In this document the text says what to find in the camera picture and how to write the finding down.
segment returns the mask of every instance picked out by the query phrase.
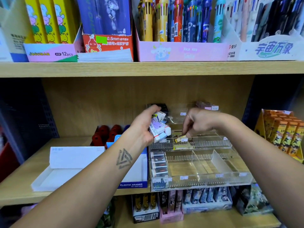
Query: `stacked eraser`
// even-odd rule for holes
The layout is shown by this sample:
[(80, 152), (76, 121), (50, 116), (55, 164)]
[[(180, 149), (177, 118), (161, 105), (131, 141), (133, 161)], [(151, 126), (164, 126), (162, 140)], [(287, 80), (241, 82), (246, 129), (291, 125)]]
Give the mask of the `stacked eraser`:
[(164, 121), (166, 114), (162, 111), (158, 111), (152, 115), (149, 131), (154, 137), (154, 143), (165, 139), (171, 135), (171, 128), (165, 124)]

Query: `forearm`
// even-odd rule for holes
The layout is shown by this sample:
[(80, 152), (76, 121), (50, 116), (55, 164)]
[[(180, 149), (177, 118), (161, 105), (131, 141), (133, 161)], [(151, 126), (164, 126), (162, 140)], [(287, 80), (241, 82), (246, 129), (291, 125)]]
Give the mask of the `forearm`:
[(303, 165), (233, 116), (223, 114), (219, 129), (236, 148), (287, 227), (302, 226)]
[(13, 227), (95, 227), (144, 146), (130, 127), (101, 156)]

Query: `open white cardboard box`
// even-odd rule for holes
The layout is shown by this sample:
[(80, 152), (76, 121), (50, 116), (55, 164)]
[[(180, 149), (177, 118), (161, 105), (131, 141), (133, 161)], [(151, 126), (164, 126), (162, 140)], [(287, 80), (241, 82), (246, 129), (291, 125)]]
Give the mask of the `open white cardboard box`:
[[(51, 147), (50, 165), (33, 181), (33, 191), (54, 191), (105, 151), (104, 146)], [(119, 188), (147, 187), (147, 154), (142, 153)]]

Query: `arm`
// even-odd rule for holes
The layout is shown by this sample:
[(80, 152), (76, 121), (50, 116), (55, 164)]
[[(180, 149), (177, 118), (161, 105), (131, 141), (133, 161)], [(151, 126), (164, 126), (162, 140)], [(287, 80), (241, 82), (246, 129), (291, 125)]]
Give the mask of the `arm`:
[(211, 128), (230, 140), (285, 225), (302, 227), (303, 165), (228, 114), (193, 108), (186, 116), (183, 134), (190, 137)]
[(148, 127), (159, 110), (153, 105), (143, 111), (109, 149), (12, 227), (95, 227), (124, 176), (153, 142)]

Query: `person's right hand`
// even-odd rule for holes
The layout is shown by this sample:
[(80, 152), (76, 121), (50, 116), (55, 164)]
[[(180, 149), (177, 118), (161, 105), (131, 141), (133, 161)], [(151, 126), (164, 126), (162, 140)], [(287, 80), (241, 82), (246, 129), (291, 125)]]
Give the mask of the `person's right hand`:
[(182, 134), (186, 134), (187, 137), (193, 137), (200, 132), (217, 129), (221, 115), (223, 113), (192, 108), (188, 111), (184, 120)]

